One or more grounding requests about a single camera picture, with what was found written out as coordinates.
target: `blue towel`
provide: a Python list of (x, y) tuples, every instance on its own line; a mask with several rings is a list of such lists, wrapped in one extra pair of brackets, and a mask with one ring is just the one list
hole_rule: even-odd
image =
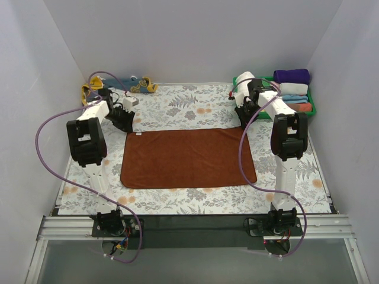
[(283, 95), (281, 96), (283, 101), (293, 101), (297, 99), (306, 99), (308, 101), (307, 96), (299, 96), (299, 95)]
[(310, 83), (310, 74), (307, 69), (276, 70), (274, 71), (274, 81), (278, 83)]
[(284, 101), (286, 104), (302, 104), (308, 102), (308, 99), (292, 99), (289, 101)]

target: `white towel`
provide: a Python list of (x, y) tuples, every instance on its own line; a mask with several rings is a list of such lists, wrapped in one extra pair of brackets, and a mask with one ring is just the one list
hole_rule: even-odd
[(280, 84), (281, 95), (305, 95), (308, 91), (308, 85), (295, 83)]

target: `gray floor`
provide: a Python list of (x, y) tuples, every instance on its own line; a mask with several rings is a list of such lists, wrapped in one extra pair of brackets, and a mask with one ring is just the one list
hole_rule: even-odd
[(49, 241), (39, 283), (357, 283), (343, 240), (305, 240), (281, 261), (243, 248), (179, 248), (143, 250), (122, 264), (89, 248), (101, 242)]

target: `folded brown cloth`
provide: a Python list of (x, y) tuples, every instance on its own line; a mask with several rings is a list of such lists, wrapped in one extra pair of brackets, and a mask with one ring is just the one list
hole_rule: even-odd
[[(238, 167), (240, 127), (130, 133), (126, 137), (121, 182), (133, 189), (215, 188), (245, 185)], [(246, 137), (246, 176), (256, 182)]]

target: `wall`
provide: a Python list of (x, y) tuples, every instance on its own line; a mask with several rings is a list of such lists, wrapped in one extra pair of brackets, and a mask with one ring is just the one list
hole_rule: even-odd
[[(34, 135), (49, 116), (80, 105), (83, 76), (42, 0), (0, 2), (0, 282), (23, 283), (60, 185), (40, 164)], [(68, 119), (41, 137), (43, 155), (60, 173)]]
[(378, 1), (344, 0), (308, 65), (318, 113), (310, 131), (334, 203), (348, 213), (379, 283)]
[(85, 76), (230, 82), (305, 67), (342, 0), (44, 0)]

